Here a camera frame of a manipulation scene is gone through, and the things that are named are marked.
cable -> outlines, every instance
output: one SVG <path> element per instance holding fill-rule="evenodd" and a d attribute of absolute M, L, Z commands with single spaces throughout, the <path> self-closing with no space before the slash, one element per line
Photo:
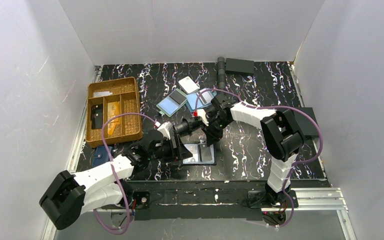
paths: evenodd
<path fill-rule="evenodd" d="M 108 153 L 109 161 L 110 162 L 113 161 L 113 155 L 111 154 L 111 151 L 108 148 L 107 141 L 105 141 L 105 126 L 107 126 L 108 123 L 110 123 L 112 120 L 114 120 L 116 118 L 120 118 L 120 117 L 126 116 L 126 115 L 139 115 L 139 116 L 142 116 L 142 117 L 145 117 L 145 118 L 151 120 L 151 122 L 153 122 L 154 124 L 156 123 L 155 120 L 150 118 L 149 116 L 147 116 L 145 114 L 142 114 L 142 113 L 137 113 L 137 112 L 123 113 L 123 114 L 114 116 L 114 117 L 110 118 L 108 121 L 106 121 L 106 123 L 104 123 L 102 125 L 101 138 L 102 138 L 103 145 L 105 146 L 106 152 Z M 107 232 L 109 232 L 111 234 L 114 234 L 114 235 L 122 235 L 122 234 L 124 234 L 127 231 L 127 229 L 129 228 L 129 224 L 130 224 L 130 214 L 128 214 L 129 213 L 129 203 L 127 202 L 125 190 L 123 189 L 122 183 L 120 182 L 120 179 L 117 176 L 117 173 L 116 173 L 116 170 L 114 169 L 113 164 L 111 164 L 111 170 L 112 170 L 112 175 L 114 175 L 115 181 L 117 182 L 117 185 L 120 188 L 120 191 L 122 193 L 122 199 L 124 200 L 124 205 L 125 205 L 125 210 L 126 210 L 127 223 L 126 223 L 126 225 L 124 227 L 111 227 L 111 226 L 107 226 L 102 221 L 101 217 L 98 215 L 98 211 L 96 209 L 93 210 L 93 213 L 94 213 L 94 215 L 96 217 L 96 220 L 98 220 L 99 224 L 105 230 L 107 230 Z"/>
<path fill-rule="evenodd" d="M 292 175 L 292 172 L 294 170 L 294 167 L 297 165 L 297 164 L 308 164 L 308 163 L 311 163 L 313 162 L 314 160 L 316 160 L 320 154 L 322 153 L 322 149 L 323 149 L 323 136 L 322 136 L 322 132 L 320 131 L 320 128 L 319 126 L 317 125 L 317 123 L 308 115 L 306 114 L 305 112 L 295 108 L 295 107 L 291 107 L 291 106 L 282 106 L 282 105 L 277 105 L 277 106 L 254 106 L 254 105 L 250 105 L 244 101 L 242 101 L 241 97 L 239 97 L 238 95 L 234 94 L 234 93 L 231 93 L 229 91 L 225 91 L 225 90 L 221 90 L 221 89 L 215 89 L 215 88 L 212 88 L 212 89 L 206 89 L 204 91 L 201 91 L 198 95 L 198 97 L 196 98 L 196 103 L 195 103 L 195 112 L 197 111 L 197 107 L 198 107 L 198 99 L 200 98 L 200 96 L 207 92 L 207 91 L 218 91 L 218 92 L 223 92 L 225 94 L 230 94 L 234 97 L 237 97 L 241 103 L 243 105 L 245 105 L 245 107 L 247 108 L 251 108 L 251 109 L 257 109 L 257 110 L 261 110 L 261 109 L 289 109 L 289 110 L 292 110 L 292 111 L 295 111 L 301 115 L 303 115 L 306 119 L 308 119 L 312 124 L 313 126 L 315 127 L 316 131 L 317 131 L 317 134 L 318 134 L 318 137 L 319 137 L 319 148 L 318 148 L 318 151 L 317 153 L 310 159 L 307 159 L 307 160 L 302 160 L 302 161 L 295 161 L 292 163 L 292 167 L 290 168 L 290 171 L 289 173 L 287 174 L 286 176 L 286 179 L 285 181 L 283 182 L 283 185 L 282 185 L 282 193 L 285 194 L 290 202 L 292 203 L 292 205 L 290 206 L 290 217 L 283 223 L 283 224 L 280 224 L 279 227 L 284 227 L 286 226 L 292 219 L 292 217 L 294 216 L 294 201 L 292 199 L 292 197 L 285 191 L 285 187 L 286 187 L 286 184 L 289 180 L 289 178 L 291 177 Z"/>
<path fill-rule="evenodd" d="M 205 93 L 205 92 L 208 92 L 208 91 L 216 91 L 216 92 L 222 92 L 222 93 L 225 93 L 225 94 L 230 94 L 230 95 L 232 95 L 232 96 L 234 96 L 234 97 L 237 97 L 237 98 L 242 102 L 242 99 L 241 99 L 241 97 L 240 97 L 239 95 L 236 95 L 236 94 L 234 94 L 234 93 L 231 93 L 230 91 L 226 91 L 226 90 L 222 90 L 222 89 L 217 89 L 217 88 L 208 88 L 208 89 L 205 89 L 205 90 L 199 92 L 198 97 L 196 98 L 195 108 L 194 108 L 195 111 L 194 111 L 194 112 L 197 111 L 197 108 L 198 108 L 198 101 L 199 101 L 201 95 L 202 95 L 203 93 Z"/>
<path fill-rule="evenodd" d="M 285 208 L 283 209 L 283 211 L 281 211 L 281 213 L 284 213 L 286 211 L 286 208 L 288 207 L 288 201 L 285 200 Z"/>
<path fill-rule="evenodd" d="M 258 199 L 257 201 L 255 201 L 255 202 L 253 202 L 253 203 L 251 203 L 251 204 L 247 204 L 247 205 L 244 204 L 245 200 L 246 200 L 246 199 L 244 199 L 244 200 L 242 201 L 242 206 L 247 207 L 247 208 L 250 208 L 250 207 L 253 207 L 253 206 L 257 205 L 259 202 L 261 202 L 261 201 L 263 201 L 263 200 L 266 200 L 266 198 L 265 198 L 265 196 L 262 196 L 262 197 L 261 197 L 260 199 Z"/>

phone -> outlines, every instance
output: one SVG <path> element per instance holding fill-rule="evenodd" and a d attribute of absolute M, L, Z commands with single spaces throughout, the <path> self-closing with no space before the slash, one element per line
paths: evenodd
<path fill-rule="evenodd" d="M 216 158 L 214 153 L 214 145 L 207 146 L 205 143 L 185 144 L 184 145 L 192 157 L 182 160 L 183 165 L 215 165 Z"/>

black box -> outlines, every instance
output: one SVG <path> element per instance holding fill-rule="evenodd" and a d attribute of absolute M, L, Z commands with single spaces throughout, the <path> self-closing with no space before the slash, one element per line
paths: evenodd
<path fill-rule="evenodd" d="M 254 75 L 254 61 L 226 58 L 226 73 L 252 76 Z"/>

wooden tray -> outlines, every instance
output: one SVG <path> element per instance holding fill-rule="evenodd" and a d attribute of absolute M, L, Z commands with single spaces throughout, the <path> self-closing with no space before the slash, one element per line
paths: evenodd
<path fill-rule="evenodd" d="M 96 92 L 109 91 L 108 96 L 94 97 Z M 101 139 L 101 128 L 92 129 L 91 108 L 93 105 L 103 104 L 103 123 L 108 119 L 108 103 L 120 102 L 120 114 L 140 113 L 140 97 L 138 84 L 134 77 L 120 78 L 110 81 L 91 83 L 87 91 L 87 125 L 86 142 L 91 148 L 104 145 Z M 142 138 L 142 118 L 139 115 L 121 117 L 121 124 L 116 125 L 112 135 L 108 135 L 105 127 L 104 138 L 108 145 L 139 140 Z"/>

black platform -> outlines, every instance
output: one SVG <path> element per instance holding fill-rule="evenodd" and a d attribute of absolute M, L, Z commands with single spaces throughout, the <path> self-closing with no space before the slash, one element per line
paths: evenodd
<path fill-rule="evenodd" d="M 240 94 L 250 104 L 261 106 L 287 105 L 300 107 L 287 62 L 255 62 L 253 76 L 227 75 L 229 91 Z M 156 63 L 104 65 L 101 80 L 107 81 L 135 77 L 139 85 L 141 112 L 158 120 L 180 122 L 190 117 L 186 106 L 172 117 L 160 116 L 156 104 L 178 86 L 177 82 L 191 77 L 201 88 L 215 88 L 217 81 L 216 63 Z M 143 132 L 152 129 L 153 124 L 143 119 Z M 204 138 L 202 131 L 184 137 L 184 143 L 199 143 Z M 115 156 L 131 142 L 116 144 Z M 299 160 L 309 159 L 316 153 L 311 140 L 301 150 Z M 149 168 L 132 176 L 131 181 L 236 181 L 267 180 L 270 172 L 270 155 L 260 130 L 247 124 L 231 123 L 224 131 L 224 138 L 215 145 L 217 165 L 182 166 L 170 168 L 160 162 L 152 162 Z M 92 168 L 94 149 L 87 143 L 80 154 L 77 171 Z M 298 165 L 292 178 L 325 179 L 319 161 Z"/>

